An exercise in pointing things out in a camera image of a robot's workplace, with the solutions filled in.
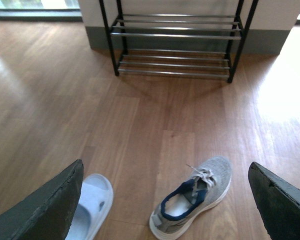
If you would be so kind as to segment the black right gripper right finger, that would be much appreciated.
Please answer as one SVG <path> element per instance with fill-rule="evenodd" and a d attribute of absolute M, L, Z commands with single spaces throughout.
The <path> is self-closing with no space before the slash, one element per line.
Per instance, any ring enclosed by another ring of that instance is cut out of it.
<path fill-rule="evenodd" d="M 300 189 L 252 162 L 248 181 L 264 227 L 272 240 L 300 240 Z"/>

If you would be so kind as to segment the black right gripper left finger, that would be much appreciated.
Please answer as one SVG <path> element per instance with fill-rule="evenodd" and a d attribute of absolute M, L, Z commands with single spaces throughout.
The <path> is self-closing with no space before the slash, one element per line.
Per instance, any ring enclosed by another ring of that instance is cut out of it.
<path fill-rule="evenodd" d="M 64 240 L 84 176 L 77 159 L 21 202 L 0 215 L 0 240 Z"/>

